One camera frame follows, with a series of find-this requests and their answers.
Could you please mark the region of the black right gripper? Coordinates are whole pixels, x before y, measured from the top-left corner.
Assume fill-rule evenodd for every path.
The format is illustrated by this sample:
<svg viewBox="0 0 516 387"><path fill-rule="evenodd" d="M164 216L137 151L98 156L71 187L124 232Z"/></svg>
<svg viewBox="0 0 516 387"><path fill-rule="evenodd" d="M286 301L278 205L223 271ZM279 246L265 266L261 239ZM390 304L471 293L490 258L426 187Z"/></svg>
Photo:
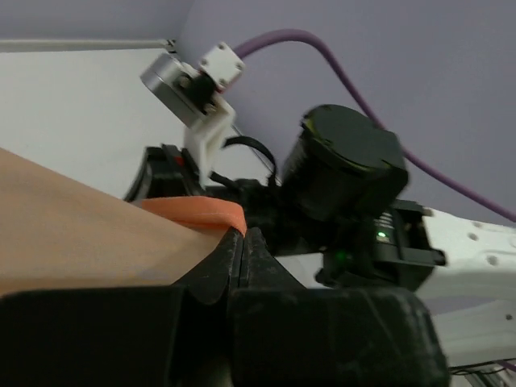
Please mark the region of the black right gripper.
<svg viewBox="0 0 516 387"><path fill-rule="evenodd" d="M147 147L139 170L124 200L205 196L234 202L243 207L250 228L260 229L274 256L295 256L327 252L331 226L310 220L298 208L281 198L280 188L262 185L257 179L234 181L217 175L215 185L202 188L198 168L185 149L162 144Z"/></svg>

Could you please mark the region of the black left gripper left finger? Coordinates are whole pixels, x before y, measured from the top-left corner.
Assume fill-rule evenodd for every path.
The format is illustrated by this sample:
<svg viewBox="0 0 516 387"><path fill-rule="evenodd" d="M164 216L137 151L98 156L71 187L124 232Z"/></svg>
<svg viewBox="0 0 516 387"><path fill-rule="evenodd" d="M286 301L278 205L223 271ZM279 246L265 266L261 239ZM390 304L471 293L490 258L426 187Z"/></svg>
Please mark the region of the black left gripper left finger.
<svg viewBox="0 0 516 387"><path fill-rule="evenodd" d="M174 285L186 287L203 305L214 305L239 283L242 260L242 234L230 228L215 249Z"/></svg>

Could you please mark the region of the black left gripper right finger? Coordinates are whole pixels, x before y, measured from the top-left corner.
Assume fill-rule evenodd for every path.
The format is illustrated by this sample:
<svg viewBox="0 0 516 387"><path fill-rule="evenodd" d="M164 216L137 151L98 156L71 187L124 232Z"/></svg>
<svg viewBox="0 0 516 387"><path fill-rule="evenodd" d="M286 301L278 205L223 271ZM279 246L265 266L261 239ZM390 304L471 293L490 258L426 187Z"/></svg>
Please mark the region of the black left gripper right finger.
<svg viewBox="0 0 516 387"><path fill-rule="evenodd" d="M250 228L243 240L239 287L245 289L304 289L268 251L258 228Z"/></svg>

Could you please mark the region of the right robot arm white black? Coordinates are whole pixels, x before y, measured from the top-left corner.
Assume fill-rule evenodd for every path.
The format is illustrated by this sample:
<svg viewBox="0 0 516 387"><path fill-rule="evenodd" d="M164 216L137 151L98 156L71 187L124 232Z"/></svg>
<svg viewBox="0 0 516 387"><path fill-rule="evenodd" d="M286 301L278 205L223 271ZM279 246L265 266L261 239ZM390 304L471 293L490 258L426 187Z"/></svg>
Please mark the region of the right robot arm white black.
<svg viewBox="0 0 516 387"><path fill-rule="evenodd" d="M149 147L126 200L177 222L245 225L270 253L319 254L326 287L399 285L428 302L451 365L515 357L515 229L401 200L409 180L391 131L338 105L317 106L265 184L211 173L188 148Z"/></svg>

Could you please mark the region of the multicolour patchwork pillowcase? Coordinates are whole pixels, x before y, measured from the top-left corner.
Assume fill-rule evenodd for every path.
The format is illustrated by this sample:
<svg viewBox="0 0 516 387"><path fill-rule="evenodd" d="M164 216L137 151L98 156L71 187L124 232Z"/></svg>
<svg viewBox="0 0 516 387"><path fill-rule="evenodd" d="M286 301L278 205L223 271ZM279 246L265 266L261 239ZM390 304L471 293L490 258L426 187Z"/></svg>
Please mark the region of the multicolour patchwork pillowcase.
<svg viewBox="0 0 516 387"><path fill-rule="evenodd" d="M190 271L242 209L209 198L135 206L1 153L1 292L168 285Z"/></svg>

